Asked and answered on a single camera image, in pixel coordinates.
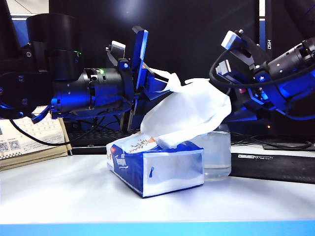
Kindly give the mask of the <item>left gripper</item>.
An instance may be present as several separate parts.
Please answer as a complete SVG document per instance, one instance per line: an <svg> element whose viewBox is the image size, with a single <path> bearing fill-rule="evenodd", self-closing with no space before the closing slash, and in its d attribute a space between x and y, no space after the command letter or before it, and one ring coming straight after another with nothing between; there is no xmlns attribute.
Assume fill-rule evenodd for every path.
<svg viewBox="0 0 315 236"><path fill-rule="evenodd" d="M147 64L143 64L148 39L148 31L140 26L134 26L135 44L131 60L119 59L118 69L123 79L124 94L127 108L124 110L121 121L121 130L130 130L133 116L135 115L138 98L141 94L140 81L143 68L147 70L143 92L149 100L154 100L170 90L165 89L168 80L153 72Z"/></svg>

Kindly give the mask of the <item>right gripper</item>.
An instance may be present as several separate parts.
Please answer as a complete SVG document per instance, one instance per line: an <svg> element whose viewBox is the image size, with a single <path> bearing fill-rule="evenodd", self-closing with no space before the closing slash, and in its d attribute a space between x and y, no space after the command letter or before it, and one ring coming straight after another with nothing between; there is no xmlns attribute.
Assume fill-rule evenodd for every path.
<svg viewBox="0 0 315 236"><path fill-rule="evenodd" d="M233 88L232 112L224 123L258 120L252 112L254 101L269 111L277 111L293 120L315 118L315 64L269 62L254 76L255 87Z"/></svg>

